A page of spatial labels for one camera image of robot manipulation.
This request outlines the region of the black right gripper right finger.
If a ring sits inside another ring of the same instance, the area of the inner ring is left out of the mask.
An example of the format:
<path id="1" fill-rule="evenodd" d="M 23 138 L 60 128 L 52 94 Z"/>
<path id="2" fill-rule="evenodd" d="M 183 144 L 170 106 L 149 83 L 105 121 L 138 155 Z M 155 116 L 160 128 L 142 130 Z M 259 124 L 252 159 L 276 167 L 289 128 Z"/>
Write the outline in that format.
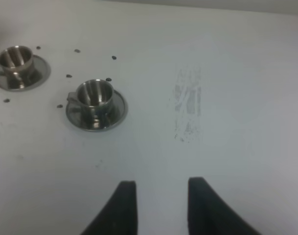
<path id="1" fill-rule="evenodd" d="M 202 177 L 188 180 L 188 232 L 190 235 L 258 235 Z"/>

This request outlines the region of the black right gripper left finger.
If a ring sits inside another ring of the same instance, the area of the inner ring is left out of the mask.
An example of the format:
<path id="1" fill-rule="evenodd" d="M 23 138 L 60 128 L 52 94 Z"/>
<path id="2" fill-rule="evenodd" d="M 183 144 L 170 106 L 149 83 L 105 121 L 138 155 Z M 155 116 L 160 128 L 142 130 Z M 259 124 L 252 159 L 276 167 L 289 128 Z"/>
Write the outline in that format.
<path id="1" fill-rule="evenodd" d="M 83 235 L 136 235 L 138 233 L 137 185 L 122 181 Z"/>

